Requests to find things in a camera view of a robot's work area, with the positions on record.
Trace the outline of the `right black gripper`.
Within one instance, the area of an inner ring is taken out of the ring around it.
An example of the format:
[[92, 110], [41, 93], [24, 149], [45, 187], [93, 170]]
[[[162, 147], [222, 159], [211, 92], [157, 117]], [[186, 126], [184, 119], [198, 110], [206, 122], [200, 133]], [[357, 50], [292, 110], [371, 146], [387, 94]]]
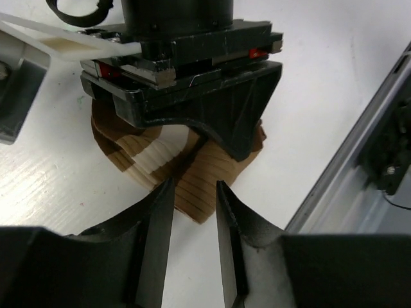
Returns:
[[[283, 34], [268, 21], [235, 19], [232, 1], [123, 1], [121, 6], [123, 24], [102, 26], [113, 3], [99, 1], [79, 25], [87, 34], [141, 48], [84, 64], [84, 92], [134, 127], [190, 126], [235, 160], [245, 160], [282, 75], [279, 62], [262, 60], [280, 52]], [[136, 99], [145, 100], [139, 105]]]

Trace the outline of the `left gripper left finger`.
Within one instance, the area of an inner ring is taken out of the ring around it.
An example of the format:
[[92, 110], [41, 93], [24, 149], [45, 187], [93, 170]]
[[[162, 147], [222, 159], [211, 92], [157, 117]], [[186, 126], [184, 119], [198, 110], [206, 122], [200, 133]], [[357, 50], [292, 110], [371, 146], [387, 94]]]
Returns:
[[1, 228], [2, 307], [160, 307], [175, 185], [77, 235]]

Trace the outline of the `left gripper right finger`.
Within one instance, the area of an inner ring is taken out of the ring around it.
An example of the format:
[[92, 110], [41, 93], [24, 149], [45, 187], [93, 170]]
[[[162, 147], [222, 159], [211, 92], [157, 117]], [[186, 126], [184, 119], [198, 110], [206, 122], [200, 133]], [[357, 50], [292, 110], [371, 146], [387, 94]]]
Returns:
[[409, 307], [410, 237], [290, 234], [216, 184], [226, 307]]

